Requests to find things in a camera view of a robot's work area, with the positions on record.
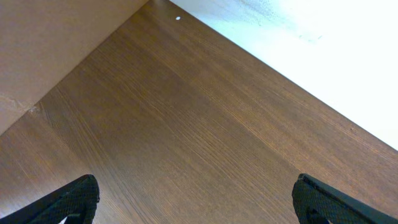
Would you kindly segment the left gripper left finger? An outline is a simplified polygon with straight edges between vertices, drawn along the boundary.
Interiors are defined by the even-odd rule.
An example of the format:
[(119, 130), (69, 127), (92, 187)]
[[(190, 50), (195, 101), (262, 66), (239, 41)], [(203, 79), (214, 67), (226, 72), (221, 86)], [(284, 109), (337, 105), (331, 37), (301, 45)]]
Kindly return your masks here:
[(93, 175), (86, 174), (1, 218), (1, 223), (92, 224), (99, 201), (98, 182)]

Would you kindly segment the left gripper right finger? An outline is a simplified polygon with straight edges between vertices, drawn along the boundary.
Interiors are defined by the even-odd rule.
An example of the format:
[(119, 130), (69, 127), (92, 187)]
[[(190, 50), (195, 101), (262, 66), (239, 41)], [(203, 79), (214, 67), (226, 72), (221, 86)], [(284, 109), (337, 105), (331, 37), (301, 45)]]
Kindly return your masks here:
[(397, 219), (376, 210), (308, 174), (294, 183), (292, 199), (300, 224), (391, 223)]

